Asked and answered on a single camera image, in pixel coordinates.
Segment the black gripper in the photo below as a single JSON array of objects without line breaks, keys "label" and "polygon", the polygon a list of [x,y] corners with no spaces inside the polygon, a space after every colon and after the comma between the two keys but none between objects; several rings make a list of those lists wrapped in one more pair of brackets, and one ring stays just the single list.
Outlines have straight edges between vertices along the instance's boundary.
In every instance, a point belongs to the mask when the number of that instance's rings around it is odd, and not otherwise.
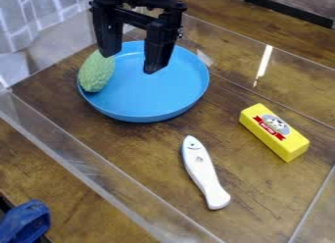
[{"label": "black gripper", "polygon": [[[124,5],[164,11],[155,19],[126,9]],[[186,3],[178,0],[92,0],[91,6],[100,54],[108,58],[120,52],[123,24],[131,24],[147,30],[144,73],[152,74],[163,69],[179,37]]]}]

